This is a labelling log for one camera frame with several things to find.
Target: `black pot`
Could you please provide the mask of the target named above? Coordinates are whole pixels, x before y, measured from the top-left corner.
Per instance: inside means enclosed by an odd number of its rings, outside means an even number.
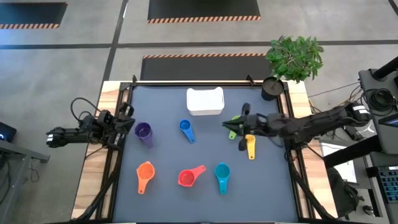
[[[267,101],[276,99],[284,91],[284,83],[275,77],[268,77],[262,82],[261,97]]]

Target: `concrete floor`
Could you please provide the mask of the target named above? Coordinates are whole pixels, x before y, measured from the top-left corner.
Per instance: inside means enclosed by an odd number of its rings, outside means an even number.
[[[388,0],[258,0],[261,21],[186,24],[148,24],[148,2],[130,0],[119,43],[270,41],[281,35],[315,35],[319,40],[398,38],[398,16]],[[112,43],[122,0],[68,3],[59,29],[0,30],[0,45]],[[257,53],[267,49],[118,49],[109,79],[139,77],[142,57],[149,54]],[[325,65],[314,81],[306,82],[308,95],[354,83],[360,70],[380,67],[397,54],[398,45],[325,46]],[[0,50],[0,120],[18,129],[18,145],[51,153],[48,164],[35,163],[40,181],[25,184],[12,223],[70,218],[86,146],[49,149],[45,133],[55,126],[77,125],[69,112],[75,97],[96,102],[108,55],[109,49]],[[347,99],[355,86],[310,99],[319,109],[327,110]],[[75,109],[93,110],[83,103]]]

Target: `wooden table frame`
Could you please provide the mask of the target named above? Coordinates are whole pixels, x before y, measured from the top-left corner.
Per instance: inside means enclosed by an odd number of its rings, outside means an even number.
[[[250,86],[250,81],[137,81],[137,85],[158,85],[158,86],[217,86],[227,83],[229,86]],[[254,81],[255,85],[260,85],[262,81]],[[112,114],[118,110],[118,105],[123,101],[129,101],[131,90],[133,89],[131,82],[108,81],[103,83],[101,95],[99,98],[98,108],[100,110],[109,110]],[[279,109],[281,113],[288,114],[291,117],[301,118],[311,114],[308,102],[307,92],[303,83],[295,84],[294,82],[286,82],[286,91],[281,94],[278,99]],[[313,140],[309,144],[312,149],[321,154],[319,142]],[[98,145],[89,144],[86,154],[95,151]],[[297,153],[292,151],[288,154],[295,159],[295,167],[300,172],[303,180],[309,185],[312,193],[318,201],[326,208],[328,213],[336,217],[336,208],[331,194],[330,185],[323,161],[317,157],[309,149],[302,149]],[[72,211],[72,218],[79,217],[90,205],[101,186],[109,178],[113,172],[115,164],[118,163],[118,151],[108,151],[102,149],[93,154],[83,164],[80,183],[76,194],[75,205]],[[101,201],[99,210],[91,216],[91,219],[103,219],[109,222],[113,216],[114,196],[116,193],[114,184],[106,191],[104,199]],[[314,211],[313,207],[303,194],[300,186],[292,181],[292,188],[296,201],[296,210],[299,218],[320,218],[319,214]]]

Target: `white box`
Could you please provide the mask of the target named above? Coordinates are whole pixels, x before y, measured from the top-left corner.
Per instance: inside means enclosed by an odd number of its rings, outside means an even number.
[[[224,109],[224,91],[221,87],[214,90],[187,90],[187,108],[192,116],[218,115]]]

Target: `striped floor tape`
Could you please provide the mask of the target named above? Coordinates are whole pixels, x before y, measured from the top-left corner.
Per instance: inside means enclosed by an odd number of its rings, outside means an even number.
[[[59,24],[0,24],[0,29],[56,29]]]
[[[185,17],[150,19],[150,24],[164,24],[176,22],[224,22],[224,21],[259,21],[261,16],[211,16],[211,17]]]
[[[180,54],[180,55],[145,55],[143,58],[184,58],[184,57],[264,57],[265,53],[256,54]]]

